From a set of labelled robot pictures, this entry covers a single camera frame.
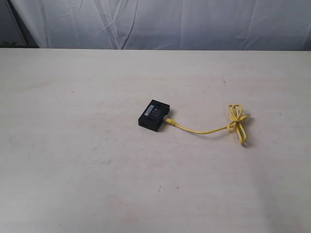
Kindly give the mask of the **small black box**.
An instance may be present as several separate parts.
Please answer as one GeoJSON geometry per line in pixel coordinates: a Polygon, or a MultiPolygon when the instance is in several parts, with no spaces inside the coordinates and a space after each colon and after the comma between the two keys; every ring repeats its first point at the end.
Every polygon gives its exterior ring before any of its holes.
{"type": "Polygon", "coordinates": [[[169,112],[170,105],[151,100],[144,112],[138,118],[138,125],[148,130],[158,132],[169,112]]]}

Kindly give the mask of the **white backdrop curtain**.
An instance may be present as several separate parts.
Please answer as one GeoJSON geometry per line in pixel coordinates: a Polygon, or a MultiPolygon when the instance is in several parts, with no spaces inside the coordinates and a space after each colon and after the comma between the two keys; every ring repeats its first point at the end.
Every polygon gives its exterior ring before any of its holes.
{"type": "Polygon", "coordinates": [[[3,0],[2,46],[310,50],[308,0],[3,0]]]}

